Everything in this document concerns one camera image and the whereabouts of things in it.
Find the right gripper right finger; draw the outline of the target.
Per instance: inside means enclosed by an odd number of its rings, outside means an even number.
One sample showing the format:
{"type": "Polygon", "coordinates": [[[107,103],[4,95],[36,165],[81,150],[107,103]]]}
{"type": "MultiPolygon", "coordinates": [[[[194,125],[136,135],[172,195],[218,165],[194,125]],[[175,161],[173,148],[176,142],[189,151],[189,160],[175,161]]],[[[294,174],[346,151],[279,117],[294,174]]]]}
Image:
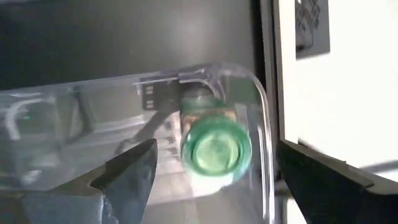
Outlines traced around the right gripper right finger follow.
{"type": "Polygon", "coordinates": [[[397,182],[287,140],[276,153],[308,223],[397,223],[397,182]]]}

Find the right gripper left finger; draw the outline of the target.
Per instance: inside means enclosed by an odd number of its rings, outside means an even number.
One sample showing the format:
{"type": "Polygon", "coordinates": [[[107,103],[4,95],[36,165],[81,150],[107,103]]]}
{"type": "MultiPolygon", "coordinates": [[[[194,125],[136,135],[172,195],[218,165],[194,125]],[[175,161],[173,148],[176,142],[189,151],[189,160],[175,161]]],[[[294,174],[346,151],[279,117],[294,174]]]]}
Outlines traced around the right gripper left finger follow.
{"type": "Polygon", "coordinates": [[[2,190],[1,223],[140,223],[156,167],[148,139],[56,188],[2,190]]]}

